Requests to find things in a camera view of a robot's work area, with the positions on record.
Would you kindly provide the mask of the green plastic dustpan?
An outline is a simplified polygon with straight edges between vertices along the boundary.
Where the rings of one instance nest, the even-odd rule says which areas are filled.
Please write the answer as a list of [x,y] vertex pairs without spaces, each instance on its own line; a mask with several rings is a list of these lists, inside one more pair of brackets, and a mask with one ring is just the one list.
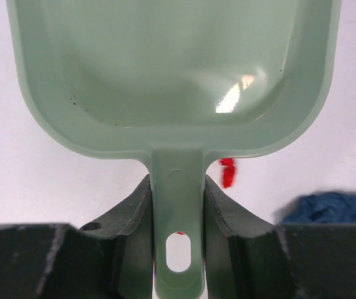
[[221,158],[291,144],[329,92],[340,1],[8,1],[22,97],[71,151],[150,173],[159,298],[204,290]]

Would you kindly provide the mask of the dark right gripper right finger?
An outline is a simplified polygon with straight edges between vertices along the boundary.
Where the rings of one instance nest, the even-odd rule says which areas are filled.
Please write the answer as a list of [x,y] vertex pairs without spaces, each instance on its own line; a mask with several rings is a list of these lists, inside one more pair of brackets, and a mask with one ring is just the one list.
[[273,225],[204,189],[209,298],[356,298],[356,225]]

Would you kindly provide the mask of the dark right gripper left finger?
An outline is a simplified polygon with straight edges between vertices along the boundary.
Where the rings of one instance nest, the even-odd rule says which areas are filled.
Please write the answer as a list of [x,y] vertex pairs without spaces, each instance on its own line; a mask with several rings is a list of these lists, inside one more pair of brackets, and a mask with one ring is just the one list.
[[0,225],[0,298],[151,298],[152,289],[149,177],[79,229]]

